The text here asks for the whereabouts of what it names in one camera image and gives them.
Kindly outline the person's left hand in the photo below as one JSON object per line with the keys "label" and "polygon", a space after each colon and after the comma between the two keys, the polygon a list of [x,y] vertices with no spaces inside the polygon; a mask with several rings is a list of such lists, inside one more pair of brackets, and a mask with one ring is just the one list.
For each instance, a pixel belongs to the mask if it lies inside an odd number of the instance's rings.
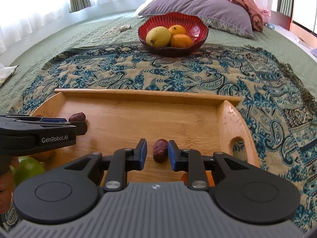
{"label": "person's left hand", "polygon": [[11,165],[8,171],[4,174],[1,174],[0,178],[0,213],[5,214],[10,209],[12,193],[14,191],[14,175],[11,170],[11,167],[14,169],[19,168],[19,160],[17,157],[14,157],[11,161]]}

